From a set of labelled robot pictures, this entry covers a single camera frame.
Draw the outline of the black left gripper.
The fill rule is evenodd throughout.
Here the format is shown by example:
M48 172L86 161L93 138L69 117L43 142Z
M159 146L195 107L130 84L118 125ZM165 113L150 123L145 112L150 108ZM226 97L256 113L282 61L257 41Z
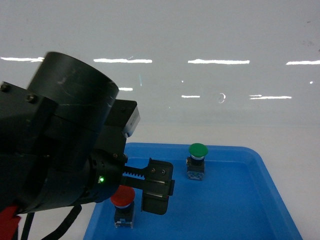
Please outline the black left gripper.
M104 123L90 156L94 168L94 202L109 199L120 185L142 190L141 210L164 215L173 195L173 164L150 158L144 168L127 165L127 138L123 135L126 110L138 106L133 100L117 99Z

